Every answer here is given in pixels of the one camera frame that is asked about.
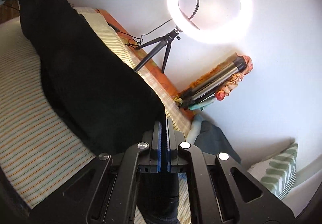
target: black fabric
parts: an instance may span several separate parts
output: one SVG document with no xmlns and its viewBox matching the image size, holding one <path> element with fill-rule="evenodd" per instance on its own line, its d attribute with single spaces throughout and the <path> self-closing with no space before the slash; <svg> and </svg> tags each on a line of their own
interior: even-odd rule
<svg viewBox="0 0 322 224">
<path fill-rule="evenodd" d="M 179 224 L 178 174 L 141 174 L 137 206 L 147 224 Z"/>
<path fill-rule="evenodd" d="M 203 121 L 201 123 L 200 134 L 197 136 L 194 144 L 199 147 L 202 152 L 213 155 L 225 152 L 232 156 L 239 164 L 242 161 L 226 139 L 222 130 L 208 121 Z"/>
<path fill-rule="evenodd" d="M 165 117 L 155 92 L 66 0 L 21 0 L 20 8 L 46 98 L 93 153 L 124 152 Z"/>
</svg>

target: black cable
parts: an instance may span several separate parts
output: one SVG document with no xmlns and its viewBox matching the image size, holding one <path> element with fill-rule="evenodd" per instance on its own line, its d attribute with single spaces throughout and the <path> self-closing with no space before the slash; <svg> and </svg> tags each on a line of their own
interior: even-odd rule
<svg viewBox="0 0 322 224">
<path fill-rule="evenodd" d="M 135 40 L 135 39 L 130 38 L 128 41 L 130 42 L 130 40 L 134 40 L 136 43 L 139 43 L 140 44 L 140 42 L 137 41 L 137 40 Z"/>
<path fill-rule="evenodd" d="M 149 35 L 150 33 L 154 32 L 155 30 L 157 30 L 158 28 L 162 27 L 164 24 L 167 24 L 167 23 L 168 23 L 168 22 L 170 22 L 170 21 L 172 21 L 172 19 L 167 20 L 166 22 L 162 23 L 160 26 L 156 27 L 154 30 L 151 30 L 149 33 L 147 33 L 147 34 L 142 34 L 142 35 L 141 35 L 141 37 L 140 37 L 140 44 L 139 44 L 139 45 L 141 46 L 141 43 L 143 42 L 143 39 L 142 39 L 142 37 L 143 37 L 143 36 L 147 36 L 147 35 Z"/>
<path fill-rule="evenodd" d="M 198 8 L 199 8 L 199 0 L 197 0 L 196 8 L 194 9 L 194 12 L 189 17 L 189 20 L 191 20 L 196 15 Z"/>
<path fill-rule="evenodd" d="M 14 10 L 16 10 L 16 11 L 18 11 L 18 12 L 20 12 L 20 10 L 18 10 L 18 9 L 16 9 L 15 7 L 12 7 L 12 6 L 10 6 L 10 5 L 8 5 L 8 4 L 3 4 L 4 6 L 7 6 L 7 7 L 9 7 L 9 8 L 12 8 L 12 9 L 14 9 Z"/>
<path fill-rule="evenodd" d="M 123 33 L 123 34 L 125 34 L 125 35 L 129 35 L 129 36 L 131 36 L 132 38 L 136 38 L 136 39 L 140 39 L 140 38 L 138 38 L 138 37 L 134 37 L 134 36 L 132 36 L 132 35 L 130 35 L 130 34 L 128 34 L 128 33 L 125 33 L 125 32 L 122 32 L 122 31 L 118 31 L 118 32 L 120 32 L 120 33 Z"/>
<path fill-rule="evenodd" d="M 197 4 L 196 4 L 196 8 L 194 9 L 194 12 L 192 13 L 192 15 L 189 17 L 189 20 L 191 20 L 195 15 L 196 15 L 196 13 L 197 13 L 197 11 L 198 11 L 198 8 L 199 8 L 199 0 L 197 0 Z M 162 23 L 160 26 L 158 26 L 158 27 L 156 27 L 155 29 L 153 29 L 153 30 L 151 30 L 150 32 L 148 32 L 148 33 L 146 33 L 146 34 L 142 34 L 141 35 L 141 37 L 134 37 L 134 36 L 132 36 L 132 35 L 130 35 L 130 34 L 128 34 L 128 33 L 125 33 L 125 32 L 122 32 L 122 31 L 117 31 L 117 32 L 120 32 L 120 33 L 123 33 L 123 34 L 125 34 L 125 35 L 129 35 L 129 36 L 131 36 L 132 38 L 131 39 L 129 39 L 129 41 L 130 40 L 134 40 L 136 43 L 138 43 L 138 45 L 139 46 L 141 46 L 141 44 L 142 44 L 142 42 L 143 42 L 143 36 L 147 36 L 147 35 L 149 35 L 150 33 L 152 33 L 152 32 L 154 32 L 155 30 L 157 30 L 158 28 L 161 28 L 163 25 L 165 25 L 165 24 L 167 24 L 168 22 L 170 22 L 172 19 L 170 19 L 170 20 L 167 20 L 166 22 L 164 22 L 164 23 Z M 130 47 L 132 47 L 132 48 L 134 48 L 135 49 L 135 47 L 137 47 L 138 45 L 135 45 L 135 44 L 132 44 L 132 43 L 127 43 L 126 44 L 127 46 L 130 46 Z"/>
</svg>

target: ring light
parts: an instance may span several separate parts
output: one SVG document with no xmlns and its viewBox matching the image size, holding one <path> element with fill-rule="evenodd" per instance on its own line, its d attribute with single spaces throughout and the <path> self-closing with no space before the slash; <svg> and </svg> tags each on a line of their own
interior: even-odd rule
<svg viewBox="0 0 322 224">
<path fill-rule="evenodd" d="M 252 0 L 239 0 L 236 18 L 216 29 L 197 29 L 180 11 L 178 0 L 167 0 L 168 10 L 175 24 L 189 37 L 204 43 L 230 43 L 243 37 L 252 18 Z"/>
</svg>

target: silver screw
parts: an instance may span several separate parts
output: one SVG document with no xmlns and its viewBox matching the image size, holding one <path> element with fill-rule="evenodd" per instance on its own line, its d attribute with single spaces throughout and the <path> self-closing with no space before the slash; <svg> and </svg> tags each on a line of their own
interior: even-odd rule
<svg viewBox="0 0 322 224">
<path fill-rule="evenodd" d="M 191 144 L 189 142 L 184 141 L 180 143 L 180 147 L 183 149 L 188 149 L 191 147 Z"/>
<path fill-rule="evenodd" d="M 101 160 L 101 161 L 105 161 L 105 160 L 107 160 L 109 158 L 109 155 L 107 154 L 107 153 L 101 153 L 100 155 L 99 155 L 99 159 Z"/>
<path fill-rule="evenodd" d="M 149 144 L 147 144 L 146 142 L 140 142 L 140 143 L 137 145 L 137 147 L 138 147 L 140 150 L 146 149 L 148 146 L 149 146 Z"/>
<path fill-rule="evenodd" d="M 227 159 L 229 159 L 229 155 L 225 152 L 221 152 L 218 154 L 218 158 L 220 158 L 222 161 L 226 161 Z"/>
</svg>

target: white dot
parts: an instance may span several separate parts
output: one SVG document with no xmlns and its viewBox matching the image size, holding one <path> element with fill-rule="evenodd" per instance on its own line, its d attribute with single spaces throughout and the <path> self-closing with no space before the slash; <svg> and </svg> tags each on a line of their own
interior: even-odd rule
<svg viewBox="0 0 322 224">
<path fill-rule="evenodd" d="M 225 152 L 221 152 L 218 154 L 218 158 L 220 158 L 222 161 L 226 161 L 227 159 L 229 159 L 229 155 Z"/>
<path fill-rule="evenodd" d="M 183 149 L 188 149 L 191 147 L 191 144 L 189 142 L 181 142 L 180 143 L 180 147 L 183 148 Z"/>
</svg>

